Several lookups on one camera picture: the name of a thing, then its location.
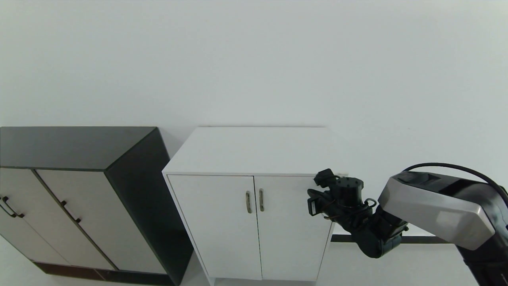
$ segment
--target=black handle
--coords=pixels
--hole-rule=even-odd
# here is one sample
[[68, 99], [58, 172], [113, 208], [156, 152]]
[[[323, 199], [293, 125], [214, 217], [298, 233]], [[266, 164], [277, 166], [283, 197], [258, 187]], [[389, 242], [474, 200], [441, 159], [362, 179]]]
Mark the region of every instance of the black handle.
[[2, 207], [2, 209], [3, 209], [3, 210], [7, 213], [7, 214], [9, 214], [11, 217], [17, 217], [17, 216], [19, 216], [19, 217], [21, 217], [21, 218], [22, 218], [22, 217], [24, 217], [24, 216], [25, 216], [24, 214], [18, 214], [18, 213], [16, 213], [16, 212], [15, 212], [15, 211], [11, 208], [11, 206], [9, 206], [9, 204], [7, 203], [7, 200], [8, 200], [8, 199], [9, 199], [9, 198], [8, 198], [8, 197], [6, 197], [6, 196], [4, 196], [4, 197], [2, 198], [2, 200], [3, 200], [3, 201], [4, 201], [4, 203], [5, 203], [5, 205], [6, 205], [6, 206], [7, 206], [7, 207], [11, 210], [12, 215], [11, 215], [11, 214], [9, 214], [7, 211], [5, 211], [5, 209], [4, 209], [3, 207]]
[[[69, 213], [69, 211], [65, 208], [65, 205], [66, 205], [66, 204], [67, 204], [67, 202], [66, 202], [66, 201], [62, 201], [62, 202], [61, 202], [62, 207], [65, 209], [65, 211], [67, 211], [67, 213], [69, 214], [69, 216], [70, 216], [70, 217], [72, 217], [72, 215]], [[79, 223], [79, 222], [81, 221], [81, 218], [76, 218], [76, 219], [74, 219], [74, 221], [75, 221], [75, 222], [77, 222], [77, 223]]]
[[4, 207], [3, 207], [2, 205], [0, 205], [0, 208], [2, 208], [2, 209], [4, 210], [4, 212], [5, 212], [6, 214], [8, 214], [10, 217], [17, 217], [17, 215], [16, 215], [16, 214], [14, 214], [14, 213], [13, 213], [13, 214], [10, 214], [10, 213], [9, 213], [6, 209], [4, 209]]

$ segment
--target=black cabinet top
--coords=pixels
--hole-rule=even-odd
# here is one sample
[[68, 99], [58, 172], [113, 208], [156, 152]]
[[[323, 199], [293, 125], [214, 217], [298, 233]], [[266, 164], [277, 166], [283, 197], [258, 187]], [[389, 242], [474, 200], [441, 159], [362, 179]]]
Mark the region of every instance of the black cabinet top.
[[156, 127], [1, 127], [0, 166], [106, 170]]

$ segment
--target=cabinet handle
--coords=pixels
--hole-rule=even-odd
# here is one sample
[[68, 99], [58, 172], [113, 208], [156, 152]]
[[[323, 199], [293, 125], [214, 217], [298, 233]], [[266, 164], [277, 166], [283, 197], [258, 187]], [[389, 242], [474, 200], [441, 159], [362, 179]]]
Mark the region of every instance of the cabinet handle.
[[8, 197], [6, 197], [6, 196], [4, 196], [4, 197], [2, 198], [2, 200], [3, 200], [3, 201], [4, 201], [4, 203], [5, 203], [5, 205], [9, 208], [9, 210], [11, 210], [12, 215], [11, 215], [11, 214], [9, 214], [7, 211], [5, 211], [5, 209], [4, 209], [3, 207], [2, 207], [2, 209], [4, 209], [4, 211], [5, 211], [7, 214], [9, 214], [11, 217], [17, 217], [17, 216], [19, 216], [19, 217], [21, 217], [21, 218], [22, 218], [22, 217], [24, 217], [24, 216], [25, 216], [24, 214], [18, 214], [18, 213], [16, 213], [16, 212], [15, 212], [15, 211], [11, 208], [11, 206], [9, 206], [9, 204], [7, 203], [7, 200], [8, 200], [8, 199], [9, 199], [9, 198], [8, 198]]
[[263, 189], [259, 189], [259, 209], [265, 211], [265, 205], [263, 204]]
[[[63, 209], [65, 209], [65, 211], [69, 214], [69, 216], [70, 216], [70, 217], [72, 217], [72, 215], [69, 213], [69, 211], [65, 208], [65, 205], [66, 205], [66, 204], [67, 204], [67, 202], [66, 202], [66, 201], [62, 201], [62, 202], [61, 202], [61, 205], [62, 205]], [[74, 220], [75, 220], [77, 223], [79, 223], [79, 222], [81, 221], [81, 218], [76, 218], [76, 219], [74, 219]]]
[[245, 202], [247, 203], [247, 212], [249, 214], [251, 214], [252, 213], [252, 209], [250, 208], [250, 192], [249, 191], [247, 191], [245, 193]]

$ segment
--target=black cabinet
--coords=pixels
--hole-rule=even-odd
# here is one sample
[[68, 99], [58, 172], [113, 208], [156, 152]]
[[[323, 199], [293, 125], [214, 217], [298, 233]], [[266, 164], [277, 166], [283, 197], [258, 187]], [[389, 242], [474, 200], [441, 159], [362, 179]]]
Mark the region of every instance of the black cabinet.
[[179, 285], [168, 161], [156, 127], [1, 127], [0, 234], [48, 274]]

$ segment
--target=black cable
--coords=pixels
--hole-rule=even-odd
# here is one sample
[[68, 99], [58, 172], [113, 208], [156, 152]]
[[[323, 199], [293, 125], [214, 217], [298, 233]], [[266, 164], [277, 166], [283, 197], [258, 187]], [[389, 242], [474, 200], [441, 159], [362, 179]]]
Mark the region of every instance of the black cable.
[[475, 171], [473, 169], [466, 168], [463, 166], [453, 165], [453, 164], [448, 164], [448, 163], [421, 163], [421, 164], [413, 165], [411, 167], [407, 167], [403, 172], [409, 171], [412, 169], [416, 169], [419, 167], [445, 167], [445, 168], [457, 169], [457, 170], [461, 170], [461, 171], [473, 174], [473, 175], [477, 176], [478, 178], [484, 180], [485, 182], [487, 182], [487, 184], [489, 184], [492, 188], [494, 188], [497, 191], [497, 193], [499, 193], [499, 195], [503, 199], [504, 203], [508, 206], [508, 194], [506, 193], [506, 191], [501, 186], [499, 186], [496, 182], [494, 182], [494, 180], [490, 179], [489, 177], [487, 177], [486, 175], [484, 175], [478, 171]]

